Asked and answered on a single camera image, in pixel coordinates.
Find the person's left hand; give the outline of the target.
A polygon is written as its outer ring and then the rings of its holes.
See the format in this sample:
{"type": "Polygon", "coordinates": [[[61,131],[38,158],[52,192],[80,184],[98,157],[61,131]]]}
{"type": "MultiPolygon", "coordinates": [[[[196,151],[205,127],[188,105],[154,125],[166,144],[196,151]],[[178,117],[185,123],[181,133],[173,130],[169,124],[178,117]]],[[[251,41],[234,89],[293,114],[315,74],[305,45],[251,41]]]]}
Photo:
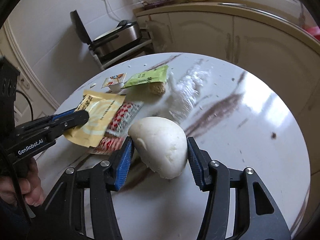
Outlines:
{"type": "MultiPolygon", "coordinates": [[[[39,170],[34,158],[30,159],[27,177],[19,179],[18,183],[28,205],[39,206],[44,202],[39,170]]],[[[1,199],[10,205],[16,205],[16,193],[10,177],[1,177],[1,199]]]]}

